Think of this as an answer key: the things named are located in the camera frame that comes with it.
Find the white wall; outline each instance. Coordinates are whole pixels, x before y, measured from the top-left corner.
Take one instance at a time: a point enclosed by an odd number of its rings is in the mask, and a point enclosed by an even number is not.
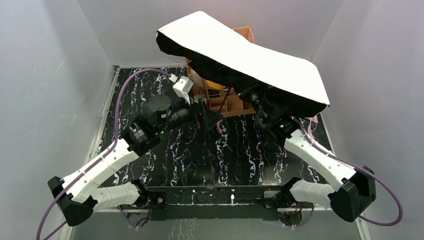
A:
[[[86,160],[113,66],[77,0],[1,1],[0,66],[0,239],[32,240],[47,181]]]
[[[331,102],[324,118],[335,150],[373,169],[403,204],[399,225],[369,224],[373,239],[422,239],[424,1],[345,0],[312,62]],[[379,186],[366,217],[397,214]]]
[[[159,51],[160,27],[204,11],[230,28],[251,27],[255,43],[312,59],[342,0],[78,0],[104,50],[121,67],[181,66]],[[188,35],[196,34],[190,29]]]

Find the wooden organizer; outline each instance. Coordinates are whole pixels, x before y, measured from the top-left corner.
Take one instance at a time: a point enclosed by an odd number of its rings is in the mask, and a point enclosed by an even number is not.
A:
[[[249,42],[254,42],[254,37],[250,27],[234,28],[233,30],[245,37]],[[221,90],[208,89],[206,83],[207,80],[199,77],[197,74],[193,74],[192,68],[188,65],[189,62],[190,60],[187,59],[188,77],[194,82],[190,93],[194,96],[201,96],[202,98],[205,98],[210,109],[218,113],[229,88],[223,87]],[[240,100],[239,96],[237,96],[234,92],[234,89],[231,89],[221,110],[221,114],[224,118],[254,113],[255,109],[252,105],[249,102]]]

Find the wall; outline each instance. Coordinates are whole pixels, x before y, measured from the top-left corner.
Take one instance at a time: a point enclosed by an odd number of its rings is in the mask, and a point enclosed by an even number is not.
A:
[[[104,50],[121,67],[181,66],[159,51],[160,27],[204,11],[230,28],[251,27],[255,43],[312,59],[342,0],[78,0]],[[187,34],[196,34],[190,29]]]
[[[34,239],[47,181],[88,156],[113,66],[76,0],[2,1],[0,65],[0,239]]]
[[[309,211],[303,211],[307,218]],[[295,229],[262,219],[177,219],[151,221],[135,231],[120,212],[97,212],[73,228],[71,240],[360,240],[355,223],[341,220],[332,211],[315,211],[310,222]]]
[[[332,103],[324,118],[334,149],[373,169],[403,203],[399,225],[369,224],[374,240],[422,239],[423,24],[423,1],[345,0],[312,60]],[[379,186],[365,215],[397,214]]]

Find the marble tabletop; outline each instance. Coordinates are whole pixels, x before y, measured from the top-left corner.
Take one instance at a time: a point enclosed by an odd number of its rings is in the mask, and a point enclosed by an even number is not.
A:
[[[128,76],[140,68],[122,68],[115,85],[98,151],[114,139],[114,111],[119,90]],[[168,73],[187,76],[186,67],[162,67]],[[172,83],[155,72],[139,75],[127,86],[121,102],[120,130],[140,114],[154,95],[177,95]],[[304,126],[315,139],[330,149],[321,116],[305,120]],[[196,128],[185,124],[160,137],[160,144],[133,161],[102,186],[109,187],[140,179],[148,187],[172,186],[275,186],[292,177],[309,182],[326,180],[299,157],[271,143],[259,133],[254,115],[224,118],[209,131],[207,140],[196,135]]]

